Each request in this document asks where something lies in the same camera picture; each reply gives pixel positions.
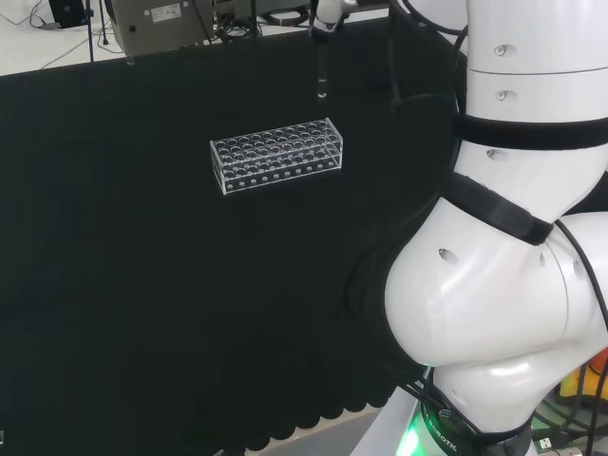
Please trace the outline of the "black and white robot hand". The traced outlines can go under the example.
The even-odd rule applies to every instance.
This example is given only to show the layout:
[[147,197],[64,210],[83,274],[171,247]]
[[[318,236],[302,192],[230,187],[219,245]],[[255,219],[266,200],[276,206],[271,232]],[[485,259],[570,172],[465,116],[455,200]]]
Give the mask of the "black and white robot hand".
[[317,0],[311,2],[310,36],[317,45],[326,44],[338,26],[356,8],[355,0]]

